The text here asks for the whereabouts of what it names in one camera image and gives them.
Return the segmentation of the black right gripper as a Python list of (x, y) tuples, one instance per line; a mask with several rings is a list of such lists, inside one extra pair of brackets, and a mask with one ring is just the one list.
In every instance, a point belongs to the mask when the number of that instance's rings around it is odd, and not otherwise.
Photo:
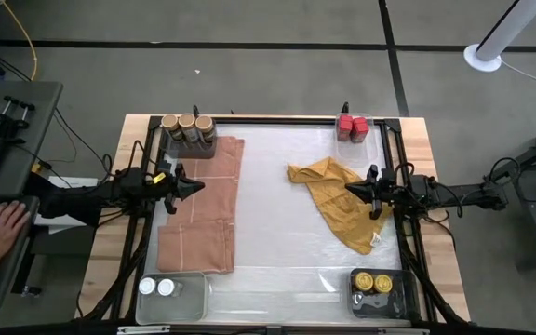
[(394, 201), (396, 174), (390, 168), (379, 170), (376, 165), (371, 165), (367, 180), (346, 183), (345, 188), (363, 203), (370, 203), (369, 217), (377, 220), (383, 212), (382, 204), (392, 204)]

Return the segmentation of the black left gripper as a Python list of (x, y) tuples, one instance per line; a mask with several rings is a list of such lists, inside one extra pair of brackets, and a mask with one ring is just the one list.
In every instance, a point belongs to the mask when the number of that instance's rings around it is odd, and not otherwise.
[(174, 206), (176, 197), (181, 201), (184, 201), (186, 198), (201, 191), (202, 188), (206, 186), (202, 181), (193, 180), (187, 177), (182, 163), (177, 164), (177, 179), (166, 170), (161, 170), (154, 176), (161, 172), (164, 172), (166, 177), (157, 184), (154, 184), (152, 179), (152, 194), (157, 200), (163, 200), (168, 214), (175, 214), (177, 211)]

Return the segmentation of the red lid spice jar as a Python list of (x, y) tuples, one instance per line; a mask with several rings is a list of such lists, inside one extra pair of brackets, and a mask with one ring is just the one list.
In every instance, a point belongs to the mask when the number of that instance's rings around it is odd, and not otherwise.
[(337, 119), (337, 140), (349, 141), (353, 130), (353, 117), (349, 114), (341, 114)]
[(353, 143), (363, 142), (369, 134), (369, 120), (358, 116), (353, 118), (350, 139)]

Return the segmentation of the gold lid spice jar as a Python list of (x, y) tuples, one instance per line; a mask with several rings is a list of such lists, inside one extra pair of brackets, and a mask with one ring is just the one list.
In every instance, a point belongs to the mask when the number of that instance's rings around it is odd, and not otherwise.
[(175, 114), (166, 114), (161, 119), (161, 127), (175, 142), (183, 141), (183, 133), (179, 124), (179, 117)]
[(214, 120), (206, 115), (200, 115), (195, 120), (195, 126), (200, 133), (200, 139), (206, 143), (212, 143), (216, 138)]
[(195, 116), (193, 114), (182, 114), (178, 121), (184, 138), (190, 143), (198, 142), (199, 134), (195, 126)]

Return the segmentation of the yellow lid onion sprinkle jar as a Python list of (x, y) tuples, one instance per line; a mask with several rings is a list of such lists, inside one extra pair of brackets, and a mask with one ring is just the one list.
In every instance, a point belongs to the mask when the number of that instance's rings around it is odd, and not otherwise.
[(358, 272), (354, 276), (354, 284), (359, 291), (369, 292), (374, 286), (374, 279), (367, 272)]
[(375, 275), (373, 278), (373, 289), (381, 294), (390, 293), (393, 289), (394, 282), (389, 275)]

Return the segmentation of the pink checked towel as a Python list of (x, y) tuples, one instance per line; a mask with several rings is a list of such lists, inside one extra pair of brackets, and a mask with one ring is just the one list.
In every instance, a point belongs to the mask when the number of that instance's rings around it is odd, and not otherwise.
[(205, 188), (184, 201), (158, 228), (161, 272), (228, 274), (235, 270), (235, 212), (245, 141), (219, 137), (209, 159), (184, 159), (188, 178)]

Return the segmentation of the mustard yellow cloth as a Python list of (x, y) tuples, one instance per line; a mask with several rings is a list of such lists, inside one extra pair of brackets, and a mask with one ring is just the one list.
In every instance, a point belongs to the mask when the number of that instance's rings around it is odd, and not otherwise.
[(372, 205), (345, 188), (347, 183), (361, 181), (354, 171), (326, 157), (306, 167), (288, 164), (287, 174), (292, 183), (306, 185), (328, 228), (345, 246), (362, 255), (373, 250), (375, 237), (381, 235), (393, 208), (383, 205), (381, 216), (371, 219)]

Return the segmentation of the clear container top left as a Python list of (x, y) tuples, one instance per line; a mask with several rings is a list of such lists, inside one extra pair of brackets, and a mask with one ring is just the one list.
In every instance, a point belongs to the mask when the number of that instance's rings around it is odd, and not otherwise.
[(183, 141), (175, 142), (173, 141), (166, 133), (166, 139), (162, 146), (164, 147), (166, 153), (173, 158), (185, 158), (185, 159), (209, 159), (215, 155), (216, 145), (217, 145), (217, 132), (215, 140), (206, 144), (200, 139), (196, 143), (188, 142), (184, 136)]

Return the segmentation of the clear plastic bin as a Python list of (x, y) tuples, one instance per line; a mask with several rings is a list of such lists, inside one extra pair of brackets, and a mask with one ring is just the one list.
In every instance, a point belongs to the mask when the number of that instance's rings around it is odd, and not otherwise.
[[(353, 118), (362, 116), (366, 117), (369, 122), (369, 133), (363, 142), (353, 143), (351, 139), (349, 141), (337, 140), (337, 119), (341, 114), (349, 114)], [(362, 168), (375, 161), (379, 155), (379, 149), (377, 144), (377, 138), (379, 136), (377, 127), (373, 118), (369, 114), (350, 114), (339, 113), (335, 119), (334, 130), (334, 148), (337, 159), (345, 165), (353, 168)]]

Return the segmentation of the white printed box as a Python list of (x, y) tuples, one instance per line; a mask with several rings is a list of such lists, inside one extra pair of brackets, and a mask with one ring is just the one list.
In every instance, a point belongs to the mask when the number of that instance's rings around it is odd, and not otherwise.
[[(69, 188), (69, 187), (79, 188), (82, 186), (91, 187), (91, 186), (96, 186), (98, 183), (98, 180), (95, 178), (51, 176), (48, 178), (48, 180), (51, 181), (54, 185), (62, 187), (62, 188)], [(40, 214), (36, 216), (36, 219), (34, 220), (34, 225), (41, 227), (41, 228), (48, 228), (48, 233), (50, 235), (59, 233), (63, 230), (86, 226), (86, 224), (83, 223), (82, 221), (74, 219), (70, 217), (69, 215), (57, 217), (54, 219), (45, 219)]]

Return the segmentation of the black plastic bin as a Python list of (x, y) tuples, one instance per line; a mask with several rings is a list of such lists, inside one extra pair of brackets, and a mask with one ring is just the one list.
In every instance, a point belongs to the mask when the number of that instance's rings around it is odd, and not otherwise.
[[(390, 293), (381, 294), (373, 288), (369, 292), (359, 291), (354, 284), (358, 272), (389, 275), (394, 286)], [(418, 320), (420, 316), (416, 280), (413, 273), (404, 270), (355, 268), (348, 276), (348, 305), (357, 318), (383, 318)]]

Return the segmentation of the white plastic bin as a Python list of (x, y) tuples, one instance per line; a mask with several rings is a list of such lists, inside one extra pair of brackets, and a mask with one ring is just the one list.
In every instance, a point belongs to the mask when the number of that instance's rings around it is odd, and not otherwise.
[(141, 295), (138, 291), (135, 320), (140, 325), (171, 324), (201, 320), (208, 309), (209, 283), (199, 272), (149, 273), (157, 283), (170, 278), (182, 282), (183, 290), (178, 297), (164, 297), (157, 293)]

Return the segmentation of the white pole with round base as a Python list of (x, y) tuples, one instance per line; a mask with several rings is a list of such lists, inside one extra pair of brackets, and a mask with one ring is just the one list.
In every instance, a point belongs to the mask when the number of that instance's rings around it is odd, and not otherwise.
[(466, 63), (482, 73), (499, 70), (502, 53), (536, 17), (536, 0), (515, 0), (478, 44), (463, 51)]

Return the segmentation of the grey desk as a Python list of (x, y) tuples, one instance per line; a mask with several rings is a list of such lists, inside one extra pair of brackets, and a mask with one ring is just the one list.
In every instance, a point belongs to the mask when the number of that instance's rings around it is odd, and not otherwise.
[[(0, 203), (18, 200), (26, 205), (32, 215), (36, 214), (38, 201), (34, 197), (24, 196), (22, 192), (62, 90), (63, 85), (57, 82), (0, 81), (0, 112), (7, 104), (4, 101), (6, 96), (35, 106), (35, 110), (29, 113), (29, 128), (20, 132), (20, 138), (25, 143), (12, 147), (0, 159)], [(15, 244), (0, 261), (0, 307), (11, 292), (31, 225), (30, 222), (23, 225)]]

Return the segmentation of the black aluminium frame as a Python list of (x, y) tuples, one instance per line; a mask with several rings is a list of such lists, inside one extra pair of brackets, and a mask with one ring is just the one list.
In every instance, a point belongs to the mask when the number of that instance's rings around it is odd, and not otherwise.
[[(216, 121), (234, 126), (283, 126), (283, 127), (333, 127), (333, 115), (262, 115), (215, 114)], [(161, 133), (156, 128), (159, 114), (127, 114), (117, 142), (114, 164), (127, 164), (133, 141), (143, 141), (160, 154)], [(416, 171), (436, 176), (435, 160), (429, 141), (425, 120), (420, 117), (383, 117), (380, 119), (388, 130), (391, 147), (390, 159), (396, 163), (403, 159), (413, 163)], [(76, 312), (88, 314), (109, 290), (137, 244), (145, 233), (144, 219), (133, 221), (128, 217), (105, 212), (105, 219), (112, 221), (98, 230), (93, 239), (83, 286), (77, 298)], [(446, 232), (449, 223), (404, 224), (409, 247), (415, 252), (422, 269), (429, 275), (435, 287), (456, 315), (468, 321), (470, 314), (464, 295), (456, 251)]]

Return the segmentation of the black desk clamp mount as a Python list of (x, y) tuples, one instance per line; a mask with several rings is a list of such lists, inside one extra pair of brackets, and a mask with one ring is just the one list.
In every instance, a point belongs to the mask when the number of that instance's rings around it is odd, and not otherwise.
[[(0, 112), (0, 141), (8, 144), (24, 144), (25, 140), (18, 137), (18, 132), (30, 127), (27, 116), (29, 112), (35, 110), (35, 106), (11, 96), (5, 96), (4, 101), (7, 104)], [(14, 119), (8, 114), (10, 110), (16, 109), (17, 107), (22, 109), (20, 119)]]

